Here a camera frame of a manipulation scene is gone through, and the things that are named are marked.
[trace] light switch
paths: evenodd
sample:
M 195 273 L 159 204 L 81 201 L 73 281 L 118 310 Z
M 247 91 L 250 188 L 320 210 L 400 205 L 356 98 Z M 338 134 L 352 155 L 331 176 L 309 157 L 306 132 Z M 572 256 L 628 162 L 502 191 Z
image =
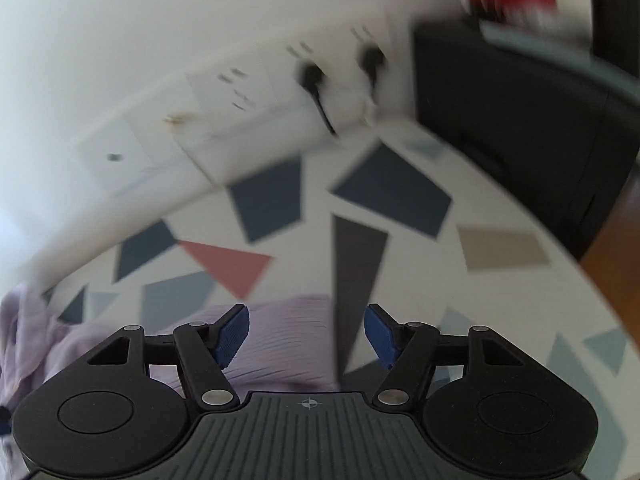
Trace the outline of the light switch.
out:
M 78 140 L 75 148 L 98 183 L 112 194 L 137 183 L 154 167 L 123 118 Z
M 172 127 L 164 120 L 180 117 L 183 122 L 175 127 L 183 145 L 196 145 L 211 136 L 211 127 L 193 89 L 185 76 L 173 78 L 152 90 L 124 114 L 133 133 L 153 162 L 161 166 L 183 156 L 176 144 Z

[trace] pink triangle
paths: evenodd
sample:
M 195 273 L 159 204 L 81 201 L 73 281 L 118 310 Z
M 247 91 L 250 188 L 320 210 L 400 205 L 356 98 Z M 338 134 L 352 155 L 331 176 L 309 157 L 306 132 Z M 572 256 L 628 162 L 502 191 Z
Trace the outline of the pink triangle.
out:
M 186 250 L 207 272 L 239 300 L 254 289 L 264 269 L 273 260 L 265 254 L 245 253 L 212 245 L 180 241 Z

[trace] wall outlet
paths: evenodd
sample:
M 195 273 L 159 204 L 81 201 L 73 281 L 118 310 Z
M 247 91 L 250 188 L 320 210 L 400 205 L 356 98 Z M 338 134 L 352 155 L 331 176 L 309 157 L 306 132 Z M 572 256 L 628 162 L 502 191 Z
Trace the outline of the wall outlet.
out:
M 349 88 L 368 88 L 369 81 L 358 65 L 361 50 L 375 44 L 385 54 L 387 65 L 393 62 L 388 20 L 381 12 L 362 12 L 331 27 L 332 84 Z
M 111 194 L 142 180 L 154 167 L 123 118 L 92 130 L 75 148 L 89 172 Z
M 140 96 L 124 113 L 124 118 L 156 166 L 184 156 L 177 142 L 195 145 L 212 135 L 211 126 L 184 74 Z M 172 126 L 168 118 L 179 118 L 182 123 Z
M 328 78 L 332 77 L 332 51 L 327 33 L 328 29 L 319 25 L 260 47 L 273 91 L 281 105 L 308 99 L 308 94 L 298 84 L 300 66 L 306 60 L 316 63 Z
M 222 134 L 278 105 L 256 51 L 192 69 L 187 79 L 213 134 Z

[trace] lavender cloth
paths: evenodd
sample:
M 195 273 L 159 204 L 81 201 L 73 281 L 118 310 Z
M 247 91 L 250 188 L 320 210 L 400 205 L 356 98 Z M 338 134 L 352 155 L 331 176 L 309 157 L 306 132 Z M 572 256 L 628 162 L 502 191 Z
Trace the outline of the lavender cloth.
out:
M 94 323 L 67 325 L 47 310 L 27 285 L 9 292 L 0 303 L 0 404 L 11 412 L 43 382 L 111 335 Z M 0 475 L 27 475 L 11 435 L 0 438 Z
M 194 320 L 216 322 L 231 305 L 211 305 L 159 333 Z M 224 370 L 244 399 L 248 391 L 333 392 L 334 311 L 325 295 L 248 305 L 249 335 Z M 182 394 L 174 366 L 153 366 L 150 376 Z
M 175 326 L 199 319 L 213 323 L 230 306 L 210 306 Z M 250 390 L 326 392 L 335 381 L 333 307 L 328 296 L 299 296 L 249 306 L 247 339 L 225 369 L 244 398 Z M 0 405 L 13 411 L 42 383 L 113 333 L 92 322 L 68 325 L 57 319 L 26 285 L 0 303 Z M 174 366 L 152 367 L 151 377 L 181 392 Z M 28 471 L 11 435 L 0 437 L 0 478 L 20 479 Z

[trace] black cabinet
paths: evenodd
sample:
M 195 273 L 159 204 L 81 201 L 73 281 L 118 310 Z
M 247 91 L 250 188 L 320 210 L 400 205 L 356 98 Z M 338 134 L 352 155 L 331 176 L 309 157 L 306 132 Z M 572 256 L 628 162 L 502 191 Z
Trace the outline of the black cabinet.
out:
M 516 196 L 580 258 L 640 147 L 640 110 L 559 66 L 486 43 L 473 23 L 414 30 L 418 121 Z

